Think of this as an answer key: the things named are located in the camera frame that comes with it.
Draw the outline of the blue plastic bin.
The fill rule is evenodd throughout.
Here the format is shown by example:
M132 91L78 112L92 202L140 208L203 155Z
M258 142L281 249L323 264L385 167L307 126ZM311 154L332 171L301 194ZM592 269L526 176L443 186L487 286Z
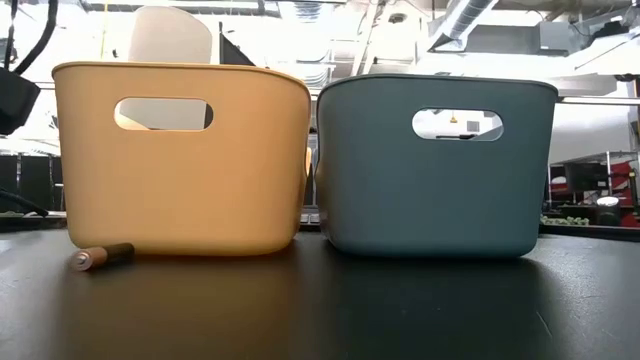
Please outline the blue plastic bin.
M557 89L531 80L369 74L316 104L322 231L374 256L519 257L538 238ZM499 138L420 137L426 109L498 115Z

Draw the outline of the white rounded panel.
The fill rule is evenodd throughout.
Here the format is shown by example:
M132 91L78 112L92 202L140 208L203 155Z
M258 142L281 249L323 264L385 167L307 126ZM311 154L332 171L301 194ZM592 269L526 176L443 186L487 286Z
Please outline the white rounded panel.
M174 8L145 6L135 11L127 60L200 63L211 61L213 36L191 14ZM202 130L207 104L201 100L128 98L119 114L148 129Z

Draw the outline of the dark triangular panel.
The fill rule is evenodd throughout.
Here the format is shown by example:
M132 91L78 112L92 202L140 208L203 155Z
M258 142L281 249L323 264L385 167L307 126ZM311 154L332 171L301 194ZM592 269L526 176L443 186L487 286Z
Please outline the dark triangular panel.
M224 33L223 24L219 23L219 63L223 65L254 66L249 57L231 42Z

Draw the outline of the red bin shelf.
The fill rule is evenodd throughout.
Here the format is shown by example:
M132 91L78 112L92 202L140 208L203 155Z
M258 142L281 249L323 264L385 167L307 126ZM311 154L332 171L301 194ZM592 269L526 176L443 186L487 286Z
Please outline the red bin shelf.
M612 194L619 199L620 225L640 228L640 189L636 183L638 171L631 161L613 164L611 171Z

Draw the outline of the copper and black battery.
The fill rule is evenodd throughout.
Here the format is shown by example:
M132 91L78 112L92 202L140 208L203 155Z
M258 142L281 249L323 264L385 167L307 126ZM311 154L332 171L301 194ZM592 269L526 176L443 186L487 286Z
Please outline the copper and black battery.
M119 243L106 246L83 248L76 251L69 259L69 266L80 272L95 270L114 263L130 261L135 255L131 243Z

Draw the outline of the grey ventilation duct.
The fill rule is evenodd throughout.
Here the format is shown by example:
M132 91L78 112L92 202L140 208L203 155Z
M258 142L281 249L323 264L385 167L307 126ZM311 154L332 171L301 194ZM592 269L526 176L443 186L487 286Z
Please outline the grey ventilation duct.
M491 11L499 0L451 0L446 13L436 20L427 50L462 52L468 37L478 26L483 14Z

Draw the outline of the black monitor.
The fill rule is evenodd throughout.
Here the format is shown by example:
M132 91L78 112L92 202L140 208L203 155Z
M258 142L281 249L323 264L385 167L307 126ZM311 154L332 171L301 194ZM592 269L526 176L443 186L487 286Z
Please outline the black monitor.
M599 163L567 163L564 165L568 189L571 192L607 190L608 171Z

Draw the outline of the yellow plastic bin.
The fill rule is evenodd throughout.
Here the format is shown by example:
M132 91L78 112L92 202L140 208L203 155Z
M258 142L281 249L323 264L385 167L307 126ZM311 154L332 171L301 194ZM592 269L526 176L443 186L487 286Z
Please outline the yellow plastic bin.
M67 224L79 247L247 256L285 248L309 167L306 85L255 66L68 62L52 77ZM128 130L127 98L201 100L202 130Z

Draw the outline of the potted succulent plant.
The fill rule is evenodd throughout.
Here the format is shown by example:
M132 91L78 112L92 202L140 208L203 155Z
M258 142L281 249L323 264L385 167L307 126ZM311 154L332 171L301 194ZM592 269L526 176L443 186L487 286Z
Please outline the potted succulent plant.
M581 217L548 217L542 215L540 217L540 223L542 225L556 225L556 226L589 226L590 220L588 218Z

